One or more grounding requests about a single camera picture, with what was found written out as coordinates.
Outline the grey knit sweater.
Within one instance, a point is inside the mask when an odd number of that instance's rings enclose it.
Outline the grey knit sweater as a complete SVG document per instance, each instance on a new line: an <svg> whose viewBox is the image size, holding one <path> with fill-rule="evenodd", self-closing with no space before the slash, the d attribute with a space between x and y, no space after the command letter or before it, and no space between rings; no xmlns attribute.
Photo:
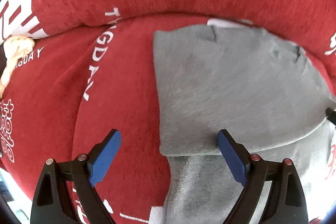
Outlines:
<svg viewBox="0 0 336 224"><path fill-rule="evenodd" d="M261 28L195 25L154 34L166 223L222 223L242 187L216 144L226 129L265 160L294 161L309 219L335 202L328 161L335 97L297 44Z"/></svg>

